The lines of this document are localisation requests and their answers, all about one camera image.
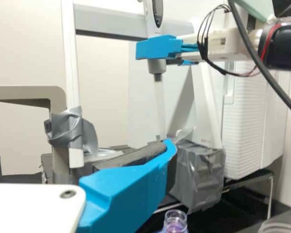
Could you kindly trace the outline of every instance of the blue robotic arm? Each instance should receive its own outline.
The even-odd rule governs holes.
[[[170,165],[176,165],[177,148],[169,139],[163,143],[166,150],[143,165],[107,168],[79,180],[86,206],[78,233],[132,233],[153,214],[175,175]]]

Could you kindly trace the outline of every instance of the plastic container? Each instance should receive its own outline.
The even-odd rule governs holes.
[[[265,221],[259,233],[291,233],[291,212]]]
[[[188,233],[186,214],[181,210],[167,211],[161,233]]]

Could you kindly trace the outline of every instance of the duct tape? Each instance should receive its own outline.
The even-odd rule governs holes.
[[[84,155],[97,155],[98,141],[93,124],[82,118],[80,106],[51,114],[44,121],[48,142],[54,147],[83,149]]]

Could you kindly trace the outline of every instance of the red cable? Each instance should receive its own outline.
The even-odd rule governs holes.
[[[266,54],[266,51],[270,45],[270,42],[271,42],[271,39],[274,35],[274,32],[280,28],[282,25],[281,23],[278,23],[278,24],[275,24],[271,29],[270,31],[268,32],[268,35],[267,35],[267,38],[266,38],[266,42],[265,42],[265,45],[264,45],[264,48],[263,48],[263,51],[262,51],[262,54],[261,54],[261,61],[264,60],[264,57],[265,57],[265,54]]]

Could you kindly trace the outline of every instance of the vial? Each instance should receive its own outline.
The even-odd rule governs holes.
[[[181,210],[167,211],[162,233],[188,233],[186,214]]]

